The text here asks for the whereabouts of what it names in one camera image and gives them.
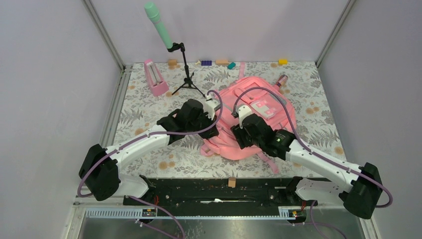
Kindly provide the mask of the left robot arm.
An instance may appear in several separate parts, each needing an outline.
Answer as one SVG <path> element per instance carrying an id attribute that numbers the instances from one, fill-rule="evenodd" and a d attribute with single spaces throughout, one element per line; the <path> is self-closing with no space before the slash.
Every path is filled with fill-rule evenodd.
<path id="1" fill-rule="evenodd" d="M 140 176 L 125 175 L 122 170 L 132 161 L 187 135 L 197 134 L 203 139 L 217 136 L 216 123 L 221 116 L 215 113 L 219 108 L 220 102 L 212 98 L 203 103 L 189 99 L 132 139 L 108 147 L 91 146 L 78 173 L 78 196 L 104 201 L 113 195 L 130 195 L 141 204 L 150 204 L 154 200 L 153 189 Z"/>

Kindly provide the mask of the pink school backpack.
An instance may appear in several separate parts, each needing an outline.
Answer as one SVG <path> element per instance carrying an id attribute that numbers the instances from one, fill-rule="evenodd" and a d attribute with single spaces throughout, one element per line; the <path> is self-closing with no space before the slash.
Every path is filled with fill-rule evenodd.
<path id="1" fill-rule="evenodd" d="M 280 89 L 288 80 L 282 74 L 274 84 L 258 76 L 243 75 L 220 91 L 222 116 L 216 128 L 217 136 L 205 139 L 201 155 L 214 153 L 230 160 L 257 155 L 278 173 L 269 156 L 284 155 L 283 150 L 295 139 L 295 109 Z"/>

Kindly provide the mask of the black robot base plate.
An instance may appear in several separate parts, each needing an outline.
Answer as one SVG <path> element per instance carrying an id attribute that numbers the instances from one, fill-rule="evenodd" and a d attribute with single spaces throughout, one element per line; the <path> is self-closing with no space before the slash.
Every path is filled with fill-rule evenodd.
<path id="1" fill-rule="evenodd" d="M 236 187 L 228 179 L 147 179 L 149 190 L 143 201 L 160 206 L 174 216 L 258 217 L 277 216 L 279 207 L 309 207 L 293 190 L 293 178 L 237 178 Z"/>

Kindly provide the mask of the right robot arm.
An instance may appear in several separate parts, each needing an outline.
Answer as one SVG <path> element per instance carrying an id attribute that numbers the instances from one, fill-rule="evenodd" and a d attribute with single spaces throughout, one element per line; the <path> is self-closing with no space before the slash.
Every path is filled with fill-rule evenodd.
<path id="1" fill-rule="evenodd" d="M 382 194 L 382 180 L 375 165 L 367 162 L 361 166 L 338 160 L 306 145 L 292 132 L 272 129 L 256 114 L 232 126 L 231 131 L 241 149 L 257 146 L 269 156 L 300 164 L 327 179 L 320 185 L 304 178 L 294 180 L 285 192 L 288 203 L 341 202 L 359 218 L 372 217 Z"/>

